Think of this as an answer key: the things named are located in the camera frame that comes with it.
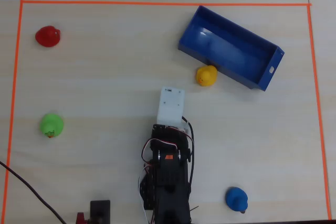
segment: table surface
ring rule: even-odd
[[[332,0],[309,1],[332,212],[336,207],[332,172],[336,168],[332,69],[336,7]],[[0,158],[5,161],[19,1],[0,5]],[[98,199],[111,200],[111,223],[145,223],[136,187],[140,151],[155,123],[162,86],[186,91],[184,114],[195,132],[190,205],[200,206],[191,213],[193,223],[328,219],[307,8],[209,7],[285,51],[266,92],[249,90],[222,74],[212,87],[195,83],[195,70],[202,63],[176,45],[196,8],[24,4],[10,166],[67,223],[74,223],[76,213],[87,212],[89,201]],[[35,32],[45,25],[62,32],[55,48],[44,49],[34,41]],[[65,119],[64,132],[52,140],[38,132],[38,122],[48,112]],[[1,188],[4,182],[2,170]],[[230,186],[247,192],[245,214],[225,205],[224,193]],[[5,198],[6,223],[58,223],[13,176]]]

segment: blue plastic bin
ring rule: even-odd
[[[204,6],[189,23],[179,50],[250,89],[264,91],[284,55],[277,45]]]

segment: wire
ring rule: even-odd
[[[143,167],[145,167],[146,165],[143,164]],[[145,169],[146,173],[149,174],[149,171],[147,169]]]
[[[171,143],[171,142],[168,142],[168,141],[163,141],[163,140],[160,140],[160,139],[157,139],[157,138],[151,138],[151,139],[148,139],[147,142],[145,143],[145,145],[144,145],[143,148],[142,148],[141,158],[142,158],[142,160],[143,160],[146,164],[148,164],[148,165],[150,165],[150,166],[151,166],[151,164],[149,163],[149,161],[146,161],[146,160],[143,158],[143,152],[144,152],[144,150],[146,149],[147,145],[148,145],[152,140],[157,140],[157,141],[160,141],[161,143],[168,144],[168,145],[172,145],[172,146],[174,146],[174,147],[177,149],[177,145],[174,144],[174,143]]]
[[[194,140],[191,138],[191,136],[189,136],[189,135],[188,135],[186,132],[179,130],[178,128],[171,127],[171,126],[168,126],[167,128],[170,128],[170,129],[173,129],[173,130],[179,131],[179,132],[183,133],[184,135],[186,135],[187,137],[189,137],[189,139],[190,139],[192,142],[194,141]]]
[[[49,210],[51,212],[53,212],[53,214],[57,217],[57,219],[59,219],[60,222],[62,222],[62,224],[67,224],[62,217],[54,210],[54,208],[52,208],[48,203],[45,202],[44,199],[42,199],[42,197],[37,193],[37,191],[35,191],[32,186],[25,181],[23,178],[21,178],[20,175],[18,175],[15,171],[13,171],[12,169],[10,169],[7,165],[5,165],[4,163],[2,163],[0,161],[0,165],[2,165],[3,167],[5,167],[10,173],[12,173],[15,177],[17,177],[19,180],[22,181],[23,184],[25,184],[32,192],[33,194],[35,194],[35,196],[43,203],[43,205],[45,205],[47,208],[49,208]]]
[[[199,207],[199,206],[197,206],[197,207]],[[195,210],[197,207],[194,207],[194,208],[190,209],[190,212],[191,212],[192,210]]]
[[[194,142],[194,131],[193,131],[193,127],[191,126],[191,123],[183,116],[182,120],[184,122],[186,122],[189,125],[190,128],[190,132],[191,132],[191,138],[192,140],[192,146],[193,146],[193,150],[192,150],[192,162],[191,162],[191,171],[190,171],[190,178],[189,178],[189,192],[188,192],[188,198],[189,195],[191,193],[191,183],[193,181],[193,175],[194,175],[194,164],[195,164],[195,142]]]
[[[140,202],[141,202],[141,205],[142,205],[142,209],[143,209],[143,212],[145,213],[145,217],[146,217],[146,220],[148,222],[148,224],[151,224],[147,218],[147,214],[146,214],[146,210],[145,210],[145,207],[143,205],[143,201],[142,201],[142,197],[141,197],[141,194],[140,194],[140,177],[141,177],[141,174],[144,170],[146,170],[147,167],[150,167],[150,165],[146,165],[142,170],[141,170],[141,173],[139,175],[139,179],[138,179],[138,192],[139,192],[139,196],[140,196]]]
[[[153,213],[152,213],[152,220],[151,220],[151,224],[154,223],[154,209],[153,209]]]

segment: orange tape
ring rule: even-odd
[[[17,34],[16,34],[14,73],[13,73],[12,105],[10,106],[11,107],[11,117],[10,117],[9,135],[8,135],[7,162],[6,162],[7,166],[9,166],[10,163],[11,163],[11,159],[10,159],[11,158],[10,157],[11,153],[10,152],[11,152],[11,149],[12,149],[14,108],[15,108],[15,92],[16,92],[16,79],[17,79],[17,63],[18,63],[18,57],[19,57],[19,44],[20,44],[20,34],[21,34],[22,8],[23,8],[23,0],[20,0],[19,20],[18,20],[18,23],[17,23]],[[9,176],[9,171],[6,170],[4,199],[3,199],[3,203],[2,203],[1,224],[5,223],[7,191],[8,191],[8,176]]]
[[[308,6],[310,3],[170,3],[170,2],[128,2],[128,1],[54,1],[23,0],[30,4],[99,4],[99,5],[163,5],[163,6]]]
[[[319,92],[319,83],[317,78],[317,69],[316,69],[316,58],[315,58],[315,49],[314,49],[314,38],[313,38],[313,28],[311,25],[311,15],[310,15],[310,6],[307,5],[307,15],[308,15],[308,27],[309,27],[309,37],[310,37],[310,49],[311,49],[311,58],[313,62],[314,70],[314,81],[315,81],[315,93],[316,93],[316,102],[317,102],[317,112],[319,116],[319,125],[320,125],[320,138],[321,138],[321,149],[322,149],[322,163],[323,163],[323,176],[324,176],[324,190],[325,190],[325,203],[327,205],[328,219],[331,220],[331,209],[330,209],[330,199],[329,199],[329,183],[328,183],[328,170],[327,170],[327,159],[326,159],[326,149],[324,146],[324,135],[323,135],[323,123],[322,123],[322,113],[321,113],[321,102],[320,102],[320,92]]]
[[[20,0],[19,19],[18,19],[17,36],[16,36],[16,48],[15,48],[14,73],[13,73],[11,117],[10,117],[9,136],[8,136],[8,150],[7,150],[7,163],[6,163],[7,166],[9,166],[10,162],[11,162],[11,159],[10,159],[11,155],[10,154],[11,154],[11,148],[12,148],[13,124],[14,124],[17,65],[18,65],[19,43],[20,43],[20,34],[21,34],[22,11],[23,11],[23,4],[24,3],[30,3],[30,4],[161,5],[161,6],[199,6],[199,5],[204,5],[204,6],[306,6],[307,7],[307,15],[308,15],[308,26],[309,26],[312,64],[313,64],[313,71],[314,71],[315,92],[316,92],[319,126],[320,126],[325,201],[326,201],[326,205],[327,205],[328,219],[329,220],[332,219],[331,209],[330,209],[330,199],[329,199],[327,161],[326,161],[326,157],[325,157],[326,156],[325,155],[326,154],[325,153],[326,149],[325,149],[325,145],[324,145],[321,103],[320,103],[320,94],[319,94],[319,85],[318,85],[318,78],[317,78],[314,41],[313,41],[313,33],[312,33],[312,25],[311,25],[311,15],[310,15],[311,4],[310,3],[165,3],[165,2],[120,2],[120,1],[37,1],[37,0]],[[4,224],[4,222],[5,222],[7,191],[8,191],[8,177],[9,177],[9,173],[6,170],[1,224]]]

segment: rubber duck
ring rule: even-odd
[[[37,31],[35,39],[44,47],[53,47],[61,40],[61,31],[54,26],[45,26]]]
[[[247,194],[239,187],[231,187],[225,194],[227,206],[236,212],[245,213],[247,209]]]
[[[211,86],[217,80],[217,69],[214,66],[204,66],[197,70],[196,81],[201,86]]]
[[[59,115],[53,113],[46,114],[40,123],[40,130],[48,138],[52,138],[61,134],[63,127],[63,119]]]

